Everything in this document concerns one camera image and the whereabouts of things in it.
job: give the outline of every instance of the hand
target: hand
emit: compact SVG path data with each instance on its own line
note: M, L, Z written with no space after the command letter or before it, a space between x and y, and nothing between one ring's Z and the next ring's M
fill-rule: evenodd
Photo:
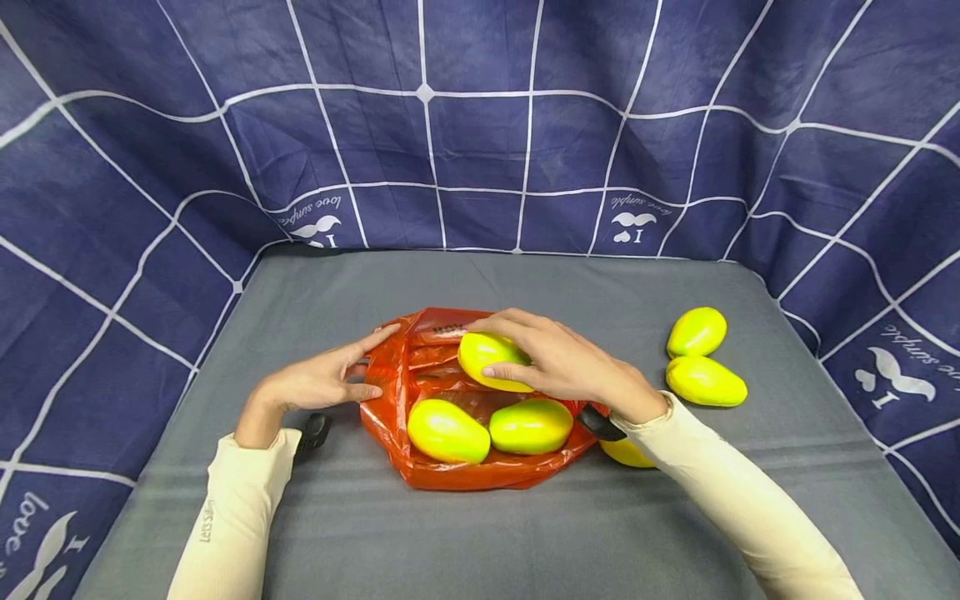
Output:
M253 389L237 423L233 439L245 448L266 448L280 430L283 414L291 410L319 410L344 402L363 402L383 391L367 383L347 383L363 376L357 363L400 329L392 324L351 344L327 350L267 376Z
M667 404L643 374L617 360L564 324L508 308L467 326L510 338L533 364L487 366L483 374L511 379L563 400L591 400L640 424L666 413Z

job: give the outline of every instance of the yellow fruit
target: yellow fruit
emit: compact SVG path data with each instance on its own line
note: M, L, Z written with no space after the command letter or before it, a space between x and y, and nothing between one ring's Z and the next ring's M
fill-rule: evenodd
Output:
M493 446L513 454L546 454L566 443L573 416L557 400L531 398L501 408L490 417Z
M607 456L614 459L621 465L636 468L656 468L653 461L643 455L640 448L636 447L628 438L617 440L616 442L607 442L600 440L600 447L607 453Z
M678 356L666 366L666 382L678 396L706 406L736 406L747 399L747 384L706 356Z
M483 385L504 392L530 393L533 389L523 383L507 379L485 377L481 371L493 363L518 363L530 365L530 357L509 339L495 333L468 331L460 340L457 359L464 372Z
M490 433L462 408L438 398L414 404L407 420L410 442L442 463L479 465L490 452Z
M688 310L673 325L666 353L678 356L707 356L720 348L727 335L727 320L716 308L701 306Z

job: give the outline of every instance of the finger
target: finger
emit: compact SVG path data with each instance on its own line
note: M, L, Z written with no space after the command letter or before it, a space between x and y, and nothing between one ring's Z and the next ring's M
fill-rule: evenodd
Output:
M493 316L507 319L509 321L513 321L514 323L519 323L521 325L526 325L536 329L543 329L544 327L550 326L553 323L553 321L547 319L546 317L528 313L520 308L507 308L501 310Z
M525 346L529 344L530 333L534 330L526 325L521 325L509 319L503 319L493 315L492 317L474 321L467 325L467 330L485 331L502 335L513 340L523 351L526 351L528 354L530 353Z
M347 370L344 372L344 379L350 379L351 377L365 377L367 375L367 365L353 365L347 367Z
M543 381L543 373L534 367L525 367L517 363L493 363L483 368L481 373L485 377L496 379L509 379L525 383L535 390L540 387Z
M346 402L364 402L383 395L383 390L369 383L349 383L344 390Z
M364 354L383 344L387 338L394 335L399 330L399 323L390 324L386 327L377 329L374 333L371 333L364 338L360 338L352 344L347 344L344 346L344 350L346 350L348 354L347 359L351 363L357 362L363 358Z

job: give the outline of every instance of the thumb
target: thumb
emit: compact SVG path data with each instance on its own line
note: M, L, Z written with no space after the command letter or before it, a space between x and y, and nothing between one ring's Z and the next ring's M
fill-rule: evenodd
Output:
M485 377L509 379L525 383L531 388L537 388L542 379L542 373L533 367L518 365L517 363L493 363L480 371Z
M369 383L349 383L345 390L348 402L364 402L383 395L383 390Z

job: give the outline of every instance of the long sleeve shirt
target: long sleeve shirt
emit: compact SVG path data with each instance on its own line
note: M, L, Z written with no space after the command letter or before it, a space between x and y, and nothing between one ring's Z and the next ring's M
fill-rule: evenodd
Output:
M663 395L662 417L634 425L614 416L613 424L726 535L767 596L862 598L840 556L790 496L675 396ZM299 431L283 429L267 449L241 448L232 436L219 442L168 600L260 597L270 524L299 441Z

